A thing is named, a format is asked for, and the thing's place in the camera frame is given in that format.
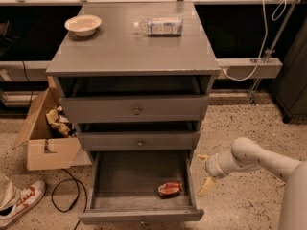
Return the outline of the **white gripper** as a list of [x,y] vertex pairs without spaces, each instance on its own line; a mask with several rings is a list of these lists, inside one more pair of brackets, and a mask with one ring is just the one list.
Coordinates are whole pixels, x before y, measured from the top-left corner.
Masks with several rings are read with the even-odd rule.
[[199,191],[199,197],[207,196],[216,186],[216,179],[229,176],[227,166],[229,165],[229,155],[227,152],[215,153],[213,155],[197,155],[201,161],[206,161],[205,168],[211,177],[206,177]]

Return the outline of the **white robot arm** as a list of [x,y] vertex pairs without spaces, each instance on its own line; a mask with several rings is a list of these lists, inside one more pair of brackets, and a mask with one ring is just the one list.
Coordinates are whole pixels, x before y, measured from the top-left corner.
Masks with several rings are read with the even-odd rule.
[[199,196],[208,195],[218,179],[231,173],[265,169],[286,184],[278,230],[307,230],[307,161],[263,149],[246,137],[234,140],[225,152],[199,155],[199,159],[208,174]]

